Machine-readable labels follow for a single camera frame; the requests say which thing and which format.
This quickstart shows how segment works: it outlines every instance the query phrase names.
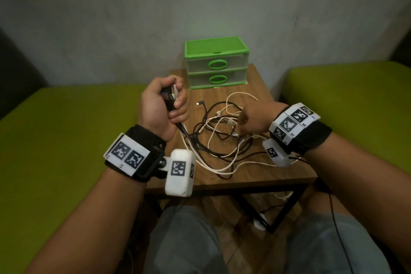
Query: floor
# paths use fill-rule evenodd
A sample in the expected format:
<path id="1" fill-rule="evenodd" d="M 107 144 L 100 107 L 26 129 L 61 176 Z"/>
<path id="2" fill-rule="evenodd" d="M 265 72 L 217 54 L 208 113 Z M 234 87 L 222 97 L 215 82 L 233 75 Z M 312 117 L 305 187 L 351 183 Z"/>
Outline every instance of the floor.
<path id="1" fill-rule="evenodd" d="M 281 205 L 285 201 L 285 192 L 249 194 L 244 197 L 257 211 L 271 206 Z M 297 204 L 281 223 L 274 234 L 254 227 L 253 221 L 243 214 L 237 203 L 230 196 L 205 197 L 202 199 L 207 217 L 217 231 L 224 260 L 229 273 L 283 273 L 286 258 L 286 238 L 290 234 L 295 220 L 301 212 Z M 167 200 L 162 200 L 160 206 L 164 208 Z M 131 252 L 134 259 L 133 273 L 141 273 L 149 242 L 148 234 L 155 226 L 156 217 L 150 210 L 141 226 L 138 235 L 138 244 Z M 281 207 L 274 207 L 264 213 L 268 222 L 273 222 Z M 131 273 L 130 257 L 125 256 L 117 274 Z"/>

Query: drawer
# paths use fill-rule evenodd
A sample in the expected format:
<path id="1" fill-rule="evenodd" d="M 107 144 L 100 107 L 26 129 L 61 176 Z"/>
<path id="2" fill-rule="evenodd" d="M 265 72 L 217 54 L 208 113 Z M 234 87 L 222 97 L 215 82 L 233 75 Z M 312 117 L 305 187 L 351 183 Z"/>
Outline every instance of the drawer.
<path id="1" fill-rule="evenodd" d="M 203 73 L 187 73 L 190 89 L 234 86 L 247 83 L 247 67 Z"/>
<path id="2" fill-rule="evenodd" d="M 185 68 L 187 73 L 241 69 L 247 67 L 248 57 L 249 54 L 240 54 L 231 57 L 186 60 Z"/>

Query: table top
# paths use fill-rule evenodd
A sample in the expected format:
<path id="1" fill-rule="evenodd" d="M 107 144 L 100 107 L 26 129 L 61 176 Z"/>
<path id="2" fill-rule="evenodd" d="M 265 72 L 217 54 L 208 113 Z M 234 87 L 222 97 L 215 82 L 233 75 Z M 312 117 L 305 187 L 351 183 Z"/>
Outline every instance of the table top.
<path id="1" fill-rule="evenodd" d="M 187 74 L 185 70 L 175 70 L 172 74 L 181 76 L 184 78 L 185 86 L 188 86 Z M 233 92 L 247 92 L 254 95 L 259 101 L 270 102 L 273 98 L 270 95 L 270 91 L 267 89 L 264 81 L 261 79 L 260 74 L 253 64 L 248 65 L 247 71 L 247 84 L 237 86 L 227 86 L 219 88 L 208 89 L 196 89 L 189 90 L 189 113 L 190 117 L 185 122 L 187 129 L 192 133 L 193 127 L 203 119 L 205 114 L 204 107 L 197 105 L 198 101 L 203 100 L 206 107 L 210 108 L 214 103 L 219 101 L 226 101 L 227 97 Z M 256 102 L 251 96 L 245 94 L 234 94 L 230 97 L 229 101 L 244 107 L 245 104 L 250 102 Z M 221 110 L 225 107 L 224 104 L 217 105 L 213 113 L 217 110 Z M 234 107 L 229 107 L 230 112 L 235 112 Z M 230 132 L 232 128 L 226 124 L 220 123 L 218 130 Z M 211 136 L 212 131 L 204 129 L 199 135 L 199 140 L 206 144 Z M 262 139 L 254 139 L 253 146 L 245 154 L 251 154 L 253 152 L 262 152 L 264 147 L 262 146 Z M 210 148 L 215 152 L 231 152 L 237 145 L 237 139 L 230 137 L 225 141 L 221 141 L 216 135 L 213 136 L 210 142 Z M 174 138 L 167 144 L 166 156 L 170 156 L 174 149 L 185 149 L 184 143 L 181 139 L 180 133 L 177 132 Z M 202 152 L 205 161 L 210 164 L 214 169 L 221 169 L 228 165 L 216 157 L 212 157 L 206 152 Z M 244 161 L 256 161 L 264 162 L 267 164 L 273 164 L 268 154 L 256 154 Z M 304 162 L 296 162 L 287 167 L 270 167 L 260 164 L 244 164 L 240 166 L 229 180 L 219 178 L 216 174 L 208 171 L 207 169 L 196 163 L 196 172 L 194 176 L 193 191 L 200 190 L 218 190 L 218 189 L 236 189 L 236 188 L 250 188 L 250 187 L 265 187 L 272 185 L 285 185 L 285 184 L 302 184 L 311 183 L 316 179 L 314 170 Z M 152 178 L 147 184 L 146 194 L 164 194 L 165 180 L 158 178 Z"/>

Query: oval handle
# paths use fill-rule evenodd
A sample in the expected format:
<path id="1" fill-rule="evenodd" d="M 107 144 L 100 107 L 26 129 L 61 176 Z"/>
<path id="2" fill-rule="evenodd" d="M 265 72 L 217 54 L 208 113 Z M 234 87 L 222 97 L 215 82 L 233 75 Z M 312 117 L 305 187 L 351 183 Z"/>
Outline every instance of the oval handle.
<path id="1" fill-rule="evenodd" d="M 208 63 L 208 67 L 210 69 L 214 69 L 214 70 L 222 69 L 222 68 L 226 67 L 226 65 L 227 65 L 226 60 L 213 60 L 210 63 Z"/>
<path id="2" fill-rule="evenodd" d="M 209 80 L 212 84 L 221 84 L 221 83 L 223 83 L 224 81 L 227 80 L 227 76 L 214 75 L 214 76 L 211 76 Z"/>

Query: fist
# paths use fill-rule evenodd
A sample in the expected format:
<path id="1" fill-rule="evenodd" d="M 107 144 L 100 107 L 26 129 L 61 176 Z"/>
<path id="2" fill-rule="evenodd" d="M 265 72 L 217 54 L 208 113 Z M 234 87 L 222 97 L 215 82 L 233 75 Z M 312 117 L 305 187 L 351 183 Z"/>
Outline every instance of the fist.
<path id="1" fill-rule="evenodd" d="M 174 102 L 175 110 L 168 112 L 166 103 L 161 95 L 161 89 L 176 84 L 178 98 Z M 177 131 L 176 123 L 187 120 L 189 114 L 187 90 L 183 87 L 183 80 L 178 76 L 155 78 L 141 94 L 141 110 L 138 124 L 164 141 L 170 141 Z"/>
<path id="2" fill-rule="evenodd" d="M 238 118 L 240 135 L 267 132 L 273 120 L 287 106 L 280 102 L 253 102 L 246 104 Z"/>

